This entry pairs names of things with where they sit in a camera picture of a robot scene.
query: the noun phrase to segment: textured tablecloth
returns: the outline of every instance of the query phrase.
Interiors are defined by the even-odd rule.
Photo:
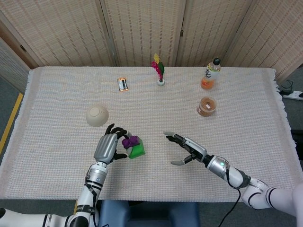
[[[188,153],[162,134],[174,131],[205,146],[209,154],[270,186],[293,188],[303,180],[273,69],[222,68],[203,90],[203,67],[165,68],[165,86],[148,67],[41,67],[32,70],[15,128],[0,166],[0,198],[76,199],[110,123],[138,135],[146,155],[109,166],[100,199],[235,201],[238,193],[193,161],[173,166]],[[117,78],[129,91],[119,92]],[[202,117],[204,96],[217,110]],[[109,111],[93,128],[85,112],[94,104]]]

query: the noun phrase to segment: floor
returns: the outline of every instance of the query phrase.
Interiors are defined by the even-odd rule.
[[[293,90],[303,91],[303,67],[293,72],[289,80],[293,81]],[[10,113],[14,107],[18,91],[0,78],[0,135],[6,127]],[[303,102],[283,99],[287,118],[292,129],[303,130]],[[0,207],[16,212],[28,214],[53,213],[67,216],[73,213],[75,201],[43,201],[43,200],[0,200]],[[223,216],[230,210],[232,203],[200,203],[200,219],[203,227],[219,225]],[[228,216],[222,226],[246,226],[246,227],[295,227],[294,217],[274,209],[252,210],[243,203],[239,203],[235,210]]]

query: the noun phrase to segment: bottle label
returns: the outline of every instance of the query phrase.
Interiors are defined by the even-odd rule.
[[[207,79],[209,80],[217,79],[218,75],[219,75],[219,70],[212,70],[210,64],[208,64],[205,71],[205,76],[207,77]]]

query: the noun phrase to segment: plastic bottle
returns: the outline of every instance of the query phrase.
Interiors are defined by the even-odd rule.
[[[201,87],[204,89],[211,89],[214,86],[214,80],[217,78],[220,66],[220,58],[215,58],[213,62],[206,67],[205,76],[201,80]]]

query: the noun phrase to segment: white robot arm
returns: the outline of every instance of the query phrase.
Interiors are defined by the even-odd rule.
[[[126,154],[117,154],[118,140],[130,133],[122,128],[112,128],[111,124],[101,137],[94,158],[96,164],[90,166],[74,215],[61,217],[58,215],[20,214],[7,209],[0,209],[0,227],[97,227],[99,222],[96,202],[107,175],[107,165],[113,160],[126,158]]]
[[[181,137],[173,132],[165,131],[169,141],[185,148],[190,155],[180,161],[172,161],[173,165],[181,166],[194,159],[204,163],[206,168],[225,180],[235,189],[246,188],[242,201],[255,210],[275,208],[297,218],[297,227],[303,227],[303,183],[292,191],[268,187],[259,179],[247,176],[243,171],[229,165],[222,157],[208,155],[206,149],[190,138]]]

